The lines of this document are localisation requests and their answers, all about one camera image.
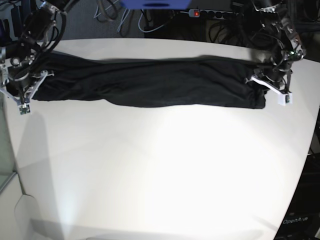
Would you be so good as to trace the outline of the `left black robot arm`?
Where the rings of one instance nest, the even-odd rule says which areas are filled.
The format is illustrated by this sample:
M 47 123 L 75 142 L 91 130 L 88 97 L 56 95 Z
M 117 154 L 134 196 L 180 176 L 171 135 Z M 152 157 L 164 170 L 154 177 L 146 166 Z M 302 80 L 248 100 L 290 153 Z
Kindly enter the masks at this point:
M 247 0 L 237 14 L 243 43 L 269 52 L 266 66 L 254 70 L 249 81 L 277 94 L 278 104 L 293 102 L 290 91 L 292 65 L 306 55 L 299 34 L 283 0 Z

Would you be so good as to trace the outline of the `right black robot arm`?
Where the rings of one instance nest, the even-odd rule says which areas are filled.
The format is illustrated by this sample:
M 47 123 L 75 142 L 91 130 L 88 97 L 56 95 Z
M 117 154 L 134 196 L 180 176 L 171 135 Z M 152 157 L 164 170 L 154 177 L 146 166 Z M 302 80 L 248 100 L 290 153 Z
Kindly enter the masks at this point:
M 21 115 L 30 113 L 30 102 L 51 70 L 39 70 L 41 61 L 61 41 L 67 14 L 76 0 L 44 0 L 32 12 L 15 43 L 0 48 L 0 92 L 13 100 Z

